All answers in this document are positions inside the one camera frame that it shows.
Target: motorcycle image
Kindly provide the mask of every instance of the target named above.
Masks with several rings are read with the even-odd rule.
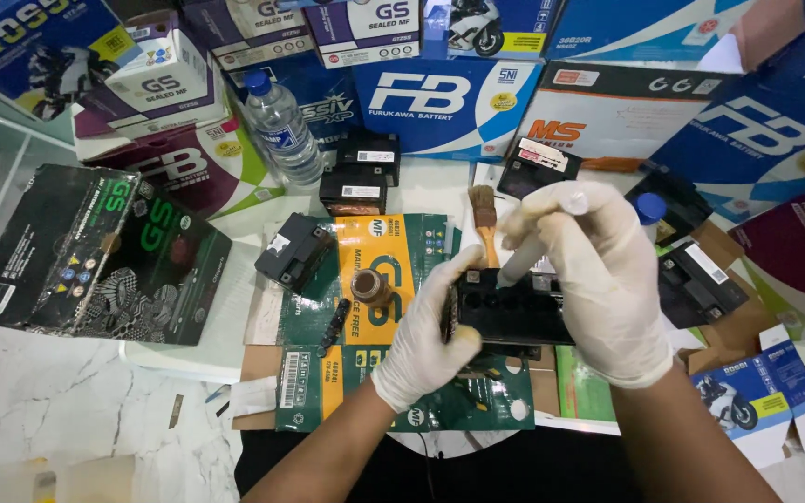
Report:
[[[56,52],[40,46],[29,60],[29,85],[44,90],[45,97],[33,108],[33,115],[44,121],[58,116],[119,69],[97,51],[64,48]]]
[[[757,409],[753,407],[738,390],[724,382],[718,382],[713,376],[706,376],[696,388],[710,414],[719,422],[723,431],[735,426],[741,429],[754,429],[759,422]]]
[[[489,57],[505,42],[499,9],[493,0],[458,0],[449,16],[449,48]]]

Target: brush bristles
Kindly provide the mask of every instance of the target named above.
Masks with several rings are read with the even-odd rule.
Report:
[[[468,189],[468,198],[474,211],[475,227],[496,226],[496,197],[489,185],[475,185]]]

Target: black cable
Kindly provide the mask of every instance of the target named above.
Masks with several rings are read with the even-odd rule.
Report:
[[[430,456],[428,456],[428,440],[424,440],[424,435],[420,433],[418,434],[418,436],[421,438],[421,443],[424,444],[424,463],[428,467],[428,487],[430,488],[430,498],[436,501],[437,497],[434,496],[434,481],[430,477]]]

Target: white glove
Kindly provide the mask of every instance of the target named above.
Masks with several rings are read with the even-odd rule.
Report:
[[[390,352],[371,372],[377,395],[397,414],[451,381],[479,353],[480,334],[470,326],[457,326],[443,344],[440,316],[449,286],[483,256],[482,246],[471,245],[430,272],[400,320]]]
[[[588,203],[585,215],[563,212],[562,203],[580,199]],[[539,231],[564,291],[565,325],[589,367],[620,387],[648,387],[669,371],[673,350],[661,319],[654,246],[615,188],[594,182],[543,187],[523,198],[499,229],[509,249]]]

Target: forearm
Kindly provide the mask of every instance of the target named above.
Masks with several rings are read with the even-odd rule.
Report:
[[[241,501],[343,501],[394,418],[366,379]]]
[[[677,368],[650,387],[611,387],[611,396],[649,500],[780,501]]]

